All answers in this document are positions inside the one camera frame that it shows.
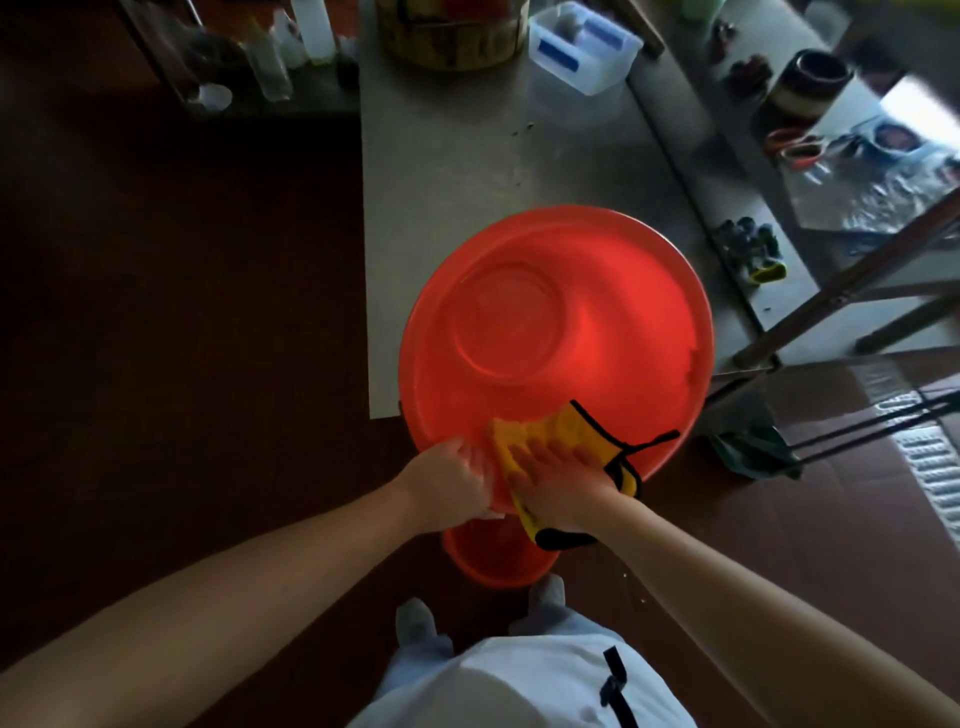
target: yellow cloth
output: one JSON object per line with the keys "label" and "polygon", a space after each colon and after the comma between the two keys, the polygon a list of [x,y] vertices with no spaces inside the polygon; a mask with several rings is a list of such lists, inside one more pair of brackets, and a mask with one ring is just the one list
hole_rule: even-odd
{"label": "yellow cloth", "polygon": [[[493,449],[505,476],[508,473],[521,471],[520,466],[510,454],[510,445],[526,449],[527,441],[532,438],[542,440],[544,443],[547,440],[557,439],[570,447],[583,445],[589,448],[600,458],[604,464],[604,471],[611,477],[620,492],[630,497],[639,497],[640,477],[627,461],[627,455],[680,437],[680,432],[672,430],[649,443],[639,446],[628,445],[604,430],[575,400],[565,404],[559,412],[529,423],[507,422],[494,418],[490,422],[489,432]],[[594,543],[595,539],[586,534],[565,533],[556,528],[547,528],[520,502],[516,493],[512,495],[520,522],[523,523],[530,540],[540,548],[556,551]]]}

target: white shirt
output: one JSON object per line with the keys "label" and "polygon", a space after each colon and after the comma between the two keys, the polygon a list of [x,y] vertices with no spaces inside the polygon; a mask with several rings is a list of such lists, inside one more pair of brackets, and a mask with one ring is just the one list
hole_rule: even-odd
{"label": "white shirt", "polygon": [[376,726],[584,726],[619,728],[600,689],[616,646],[623,696],[641,728],[695,728],[693,718],[635,650],[603,635],[494,637],[432,675],[375,700],[350,728]]}

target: scissors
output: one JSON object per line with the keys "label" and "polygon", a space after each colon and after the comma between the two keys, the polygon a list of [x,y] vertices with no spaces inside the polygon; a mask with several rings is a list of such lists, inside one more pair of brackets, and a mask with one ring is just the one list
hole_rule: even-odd
{"label": "scissors", "polygon": [[777,129],[767,134],[763,152],[790,169],[809,169],[824,155],[827,143],[819,134],[806,129]]}

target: cloth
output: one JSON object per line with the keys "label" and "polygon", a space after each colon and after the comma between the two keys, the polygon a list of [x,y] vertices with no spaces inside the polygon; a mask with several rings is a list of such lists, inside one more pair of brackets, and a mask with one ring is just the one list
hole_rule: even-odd
{"label": "cloth", "polygon": [[616,646],[626,668],[622,695],[636,724],[691,728],[693,718],[659,675],[619,635],[568,607],[541,604],[514,622],[512,637],[484,640],[459,657],[446,635],[402,647],[376,698],[350,728],[383,726],[611,726],[602,705]]}
{"label": "cloth", "polygon": [[[559,412],[533,422],[508,422],[494,418],[488,426],[488,432],[504,475],[520,472],[520,466],[510,454],[510,445],[526,449],[527,440],[531,438],[543,442],[557,439],[570,447],[583,445],[589,448],[604,464],[604,471],[617,489],[635,498],[640,498],[640,476],[627,460],[627,456],[680,437],[680,432],[674,429],[648,443],[629,445],[617,440],[600,426],[576,400],[569,401]],[[596,539],[585,533],[565,533],[556,528],[547,528],[523,505],[516,493],[513,498],[516,514],[520,517],[524,530],[530,540],[540,548],[559,551],[596,542]]]}

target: metal table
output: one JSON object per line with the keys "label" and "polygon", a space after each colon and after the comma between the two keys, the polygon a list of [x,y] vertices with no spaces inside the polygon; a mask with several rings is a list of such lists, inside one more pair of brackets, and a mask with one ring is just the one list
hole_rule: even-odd
{"label": "metal table", "polygon": [[431,274],[487,225],[541,206],[608,207],[669,238],[707,289],[715,376],[739,373],[731,356],[753,341],[752,320],[625,84],[588,98],[526,58],[421,70],[380,48],[372,0],[360,14],[372,418],[399,414],[400,340]]}

